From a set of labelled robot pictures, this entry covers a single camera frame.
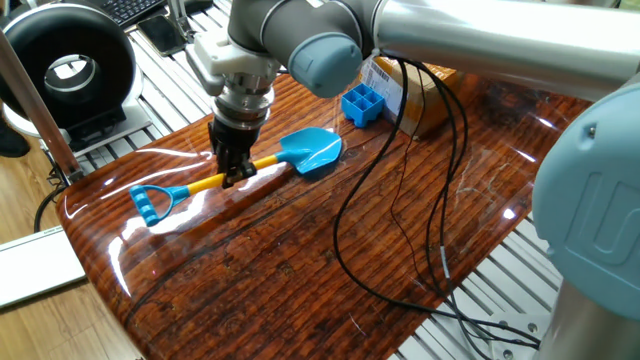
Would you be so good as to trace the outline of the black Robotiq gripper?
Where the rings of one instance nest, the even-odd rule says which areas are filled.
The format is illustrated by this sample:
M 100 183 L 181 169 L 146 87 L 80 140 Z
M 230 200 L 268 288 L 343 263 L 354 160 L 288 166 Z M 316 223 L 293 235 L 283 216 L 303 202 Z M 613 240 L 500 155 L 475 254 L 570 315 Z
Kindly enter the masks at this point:
M 233 160 L 248 159 L 251 148 L 256 143 L 260 129 L 237 129 L 214 119 L 208 124 L 211 146 L 218 159 L 218 173 L 223 175 L 221 187 L 230 188 L 235 181 L 248 179 L 257 174 L 257 168 L 249 160 L 242 161 L 235 167 L 232 179 Z

